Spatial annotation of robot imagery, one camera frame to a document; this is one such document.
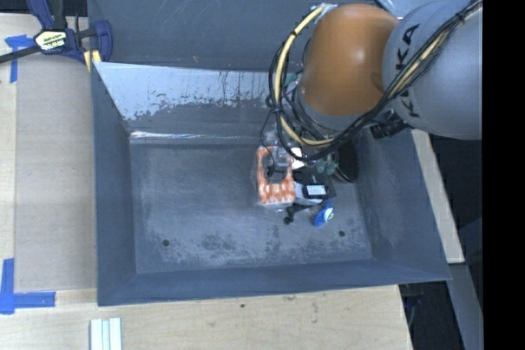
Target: bin floor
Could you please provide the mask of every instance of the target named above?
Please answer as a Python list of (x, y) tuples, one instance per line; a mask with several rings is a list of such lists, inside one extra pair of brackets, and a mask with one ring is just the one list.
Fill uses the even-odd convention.
[(253, 145), (132, 144), (138, 273), (289, 266), (372, 258), (355, 187), (337, 184), (335, 216), (259, 206)]

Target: clamp label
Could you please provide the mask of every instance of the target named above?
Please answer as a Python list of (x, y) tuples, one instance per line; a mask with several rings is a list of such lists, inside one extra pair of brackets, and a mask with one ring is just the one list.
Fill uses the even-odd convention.
[(35, 37), (34, 41), (42, 50), (49, 51), (66, 46), (67, 35), (60, 31), (44, 31)]

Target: blue tape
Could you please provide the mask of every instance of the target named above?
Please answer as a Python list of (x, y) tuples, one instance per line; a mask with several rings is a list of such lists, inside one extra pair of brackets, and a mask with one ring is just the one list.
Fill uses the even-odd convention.
[[(12, 51), (15, 52), (19, 48), (27, 48), (34, 46), (34, 40), (27, 35), (16, 35), (15, 37), (7, 37), (6, 44), (11, 47)], [(11, 76), (9, 82), (16, 82), (18, 79), (18, 61), (13, 60), (11, 62)]]
[(15, 309), (55, 306), (55, 292), (14, 293), (14, 274), (14, 258), (4, 260), (0, 286), (0, 314), (12, 315)]

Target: orange object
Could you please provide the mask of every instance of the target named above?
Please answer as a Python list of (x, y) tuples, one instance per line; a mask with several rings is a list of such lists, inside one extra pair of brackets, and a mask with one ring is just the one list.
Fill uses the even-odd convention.
[(270, 183), (265, 175), (263, 159), (273, 152), (273, 147), (257, 149), (257, 188), (259, 201), (263, 206), (289, 206), (295, 200), (295, 183), (292, 177), (292, 162), (289, 157), (286, 176), (280, 183)]

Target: gray bin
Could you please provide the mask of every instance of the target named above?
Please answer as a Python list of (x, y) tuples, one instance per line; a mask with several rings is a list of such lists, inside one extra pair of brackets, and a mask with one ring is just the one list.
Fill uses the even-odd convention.
[[(335, 181), (336, 215), (321, 228), (308, 211), (285, 225), (256, 203), (267, 68), (320, 2), (334, 0), (89, 0), (90, 19), (112, 25), (118, 61), (91, 74), (99, 305), (450, 278), (406, 130), (362, 133), (358, 182)], [(139, 30), (151, 49), (134, 44)], [(299, 67), (300, 44), (294, 54)]]

